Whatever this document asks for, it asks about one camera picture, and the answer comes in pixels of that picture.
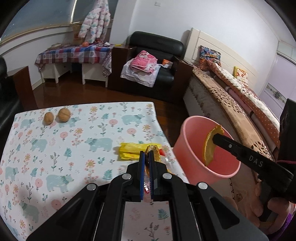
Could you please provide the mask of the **person's right hand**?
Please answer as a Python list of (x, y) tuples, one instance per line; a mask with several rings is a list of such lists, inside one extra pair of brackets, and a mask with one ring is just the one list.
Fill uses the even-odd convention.
[[(252, 185), (250, 192), (243, 201), (244, 210), (241, 212), (257, 228), (262, 226), (259, 220), (262, 216), (264, 205), (260, 201), (261, 183)], [(269, 240), (278, 240), (288, 228), (295, 216), (295, 204), (284, 198), (274, 197), (268, 201), (267, 208), (276, 214), (275, 220), (265, 227), (262, 231), (268, 236)]]

